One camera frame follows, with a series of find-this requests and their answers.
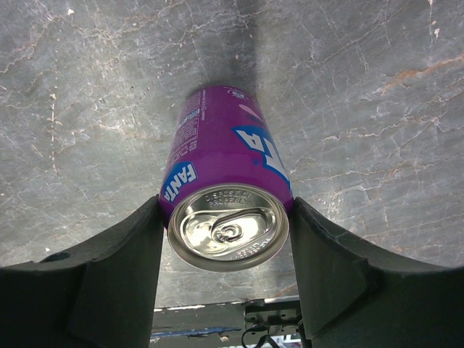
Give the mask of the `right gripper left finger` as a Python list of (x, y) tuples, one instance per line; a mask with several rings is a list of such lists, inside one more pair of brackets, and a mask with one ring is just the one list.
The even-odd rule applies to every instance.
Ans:
[(3, 347), (147, 347), (160, 271), (157, 197), (40, 262), (1, 269)]

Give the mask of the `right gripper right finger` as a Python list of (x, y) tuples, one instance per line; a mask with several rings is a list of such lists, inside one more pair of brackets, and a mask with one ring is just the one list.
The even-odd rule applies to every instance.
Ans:
[(463, 269), (395, 254), (303, 199), (290, 217), (306, 338), (314, 347), (461, 347)]

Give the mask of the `purple soda can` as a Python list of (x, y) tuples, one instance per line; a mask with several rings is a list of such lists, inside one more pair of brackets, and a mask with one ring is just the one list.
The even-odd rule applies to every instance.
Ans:
[(173, 251), (203, 270), (253, 268), (286, 243), (293, 201), (258, 103), (231, 86), (190, 94), (159, 192)]

